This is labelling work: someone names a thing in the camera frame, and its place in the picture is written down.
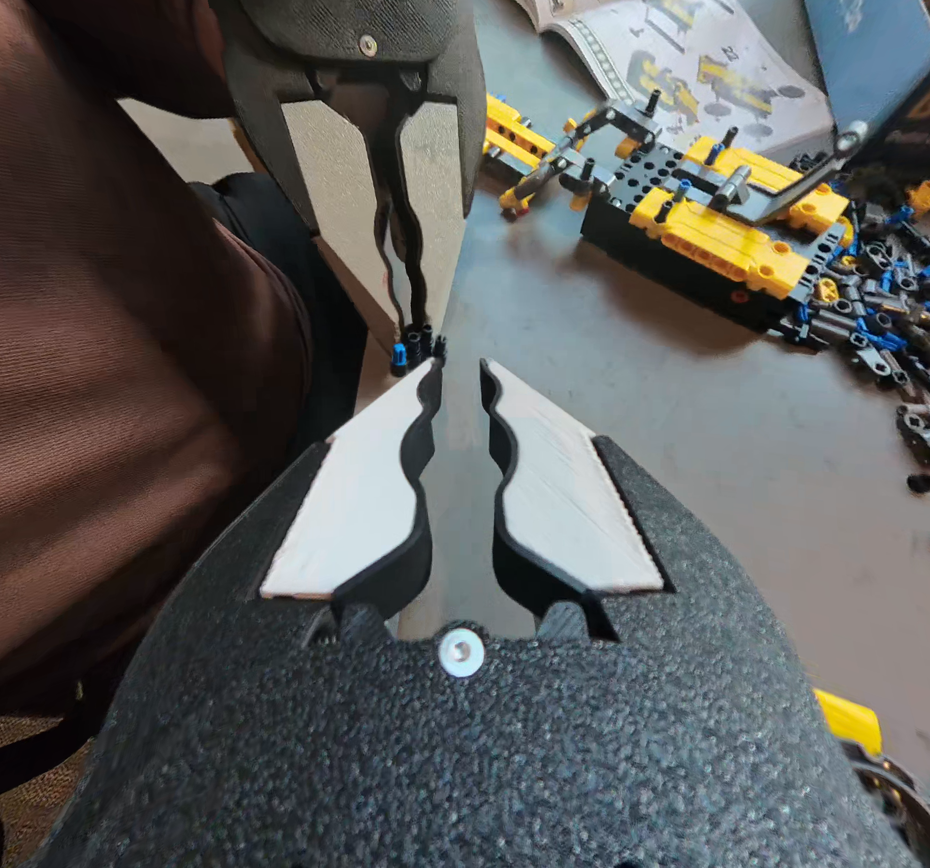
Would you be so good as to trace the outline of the person's brown sweater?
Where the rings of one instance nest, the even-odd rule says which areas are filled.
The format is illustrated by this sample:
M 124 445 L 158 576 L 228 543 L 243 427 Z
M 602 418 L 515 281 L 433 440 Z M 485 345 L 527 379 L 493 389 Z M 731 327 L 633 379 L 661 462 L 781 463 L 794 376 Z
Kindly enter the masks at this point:
M 281 464 L 307 315 L 2 0 L 2 707 L 132 639 Z

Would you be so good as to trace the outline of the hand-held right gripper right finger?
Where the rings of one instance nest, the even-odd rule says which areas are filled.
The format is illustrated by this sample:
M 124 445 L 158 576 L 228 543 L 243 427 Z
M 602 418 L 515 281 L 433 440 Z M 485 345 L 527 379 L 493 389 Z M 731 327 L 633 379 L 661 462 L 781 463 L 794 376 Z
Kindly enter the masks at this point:
M 605 600 L 664 591 L 596 433 L 494 359 L 481 359 L 480 386 L 501 472 L 492 553 L 504 593 L 540 619 L 571 602 L 605 621 Z

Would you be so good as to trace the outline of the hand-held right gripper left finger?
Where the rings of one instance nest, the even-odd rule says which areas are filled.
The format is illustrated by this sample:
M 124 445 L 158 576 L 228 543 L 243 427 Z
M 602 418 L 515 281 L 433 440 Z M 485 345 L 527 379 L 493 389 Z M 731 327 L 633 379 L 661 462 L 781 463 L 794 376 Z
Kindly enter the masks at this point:
M 424 589 L 433 541 L 421 475 L 434 455 L 443 363 L 432 358 L 327 440 L 259 593 L 373 607 L 385 621 Z

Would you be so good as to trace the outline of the grey desk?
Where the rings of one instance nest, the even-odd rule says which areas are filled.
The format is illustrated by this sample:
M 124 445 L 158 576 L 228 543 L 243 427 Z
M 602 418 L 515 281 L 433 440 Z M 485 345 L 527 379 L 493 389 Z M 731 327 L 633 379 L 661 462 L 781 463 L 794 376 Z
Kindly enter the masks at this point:
M 898 397 L 842 358 L 753 338 L 579 240 L 552 186 L 511 222 L 482 173 L 444 332 L 436 455 L 422 480 L 431 579 L 399 618 L 532 633 L 498 590 L 479 359 L 491 357 L 619 443 L 742 563 L 815 685 L 877 712 L 890 758 L 928 790 L 929 506 Z

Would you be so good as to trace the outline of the black connector with blue pin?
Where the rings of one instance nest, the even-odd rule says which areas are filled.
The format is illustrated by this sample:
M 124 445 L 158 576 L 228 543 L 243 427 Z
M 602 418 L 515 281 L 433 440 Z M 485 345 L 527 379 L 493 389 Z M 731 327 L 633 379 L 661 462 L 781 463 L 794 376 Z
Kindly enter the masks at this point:
M 438 362 L 444 366 L 448 359 L 446 336 L 437 334 L 431 325 L 421 328 L 408 327 L 401 341 L 397 341 L 389 353 L 389 373 L 402 378 L 423 363 Z

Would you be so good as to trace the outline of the pile of blue grey brick parts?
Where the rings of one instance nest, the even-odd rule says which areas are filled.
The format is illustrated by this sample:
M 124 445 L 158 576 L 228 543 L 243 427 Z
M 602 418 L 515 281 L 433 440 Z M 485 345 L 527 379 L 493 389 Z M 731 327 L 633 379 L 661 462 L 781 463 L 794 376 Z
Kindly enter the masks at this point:
M 770 334 L 808 353 L 838 354 L 855 377 L 895 393 L 895 424 L 929 490 L 928 173 L 873 161 L 831 183 L 850 203 L 851 242 L 832 251 L 811 296 Z

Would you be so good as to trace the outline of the open instruction booklet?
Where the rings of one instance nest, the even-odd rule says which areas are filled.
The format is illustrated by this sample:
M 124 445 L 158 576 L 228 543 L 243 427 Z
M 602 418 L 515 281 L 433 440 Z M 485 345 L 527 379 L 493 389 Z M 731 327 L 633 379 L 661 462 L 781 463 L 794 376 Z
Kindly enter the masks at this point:
M 680 151 L 733 126 L 737 146 L 764 156 L 832 130 L 825 95 L 737 0 L 513 1 L 538 34 L 564 37 L 608 99 L 643 107 L 658 89 L 658 138 Z

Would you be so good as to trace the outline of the blue cardboard kit box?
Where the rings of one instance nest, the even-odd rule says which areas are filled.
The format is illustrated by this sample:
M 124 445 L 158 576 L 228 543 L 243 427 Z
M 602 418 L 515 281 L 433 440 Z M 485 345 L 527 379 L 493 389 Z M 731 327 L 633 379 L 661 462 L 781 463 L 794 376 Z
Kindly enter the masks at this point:
M 836 126 L 868 125 L 859 152 L 928 176 L 929 17 L 924 0 L 804 0 Z

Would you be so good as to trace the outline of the yellow black brick vehicle model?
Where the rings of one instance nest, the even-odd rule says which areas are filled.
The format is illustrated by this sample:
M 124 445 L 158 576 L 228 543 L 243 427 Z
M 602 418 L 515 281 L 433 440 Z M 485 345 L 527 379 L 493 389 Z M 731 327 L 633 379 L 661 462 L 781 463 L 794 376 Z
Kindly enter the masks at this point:
M 722 140 L 685 151 L 660 141 L 663 90 L 612 99 L 556 141 L 488 95 L 484 154 L 527 171 L 501 195 L 512 216 L 557 181 L 584 214 L 587 242 L 628 269 L 751 331 L 819 349 L 810 302 L 853 227 L 850 201 L 831 183 L 863 147 L 866 122 L 837 132 L 830 153 L 798 172 Z

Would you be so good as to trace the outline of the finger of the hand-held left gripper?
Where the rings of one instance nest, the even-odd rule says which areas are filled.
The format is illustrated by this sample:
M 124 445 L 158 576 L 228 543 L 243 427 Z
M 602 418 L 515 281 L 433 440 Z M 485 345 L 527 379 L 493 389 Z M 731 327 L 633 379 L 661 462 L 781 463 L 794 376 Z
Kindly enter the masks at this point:
M 374 338 L 400 338 L 378 237 L 378 195 L 361 130 L 318 100 L 282 104 L 286 129 L 319 228 L 319 248 Z
M 400 190 L 392 197 L 395 339 L 444 324 L 466 230 L 459 111 L 426 100 L 397 135 Z

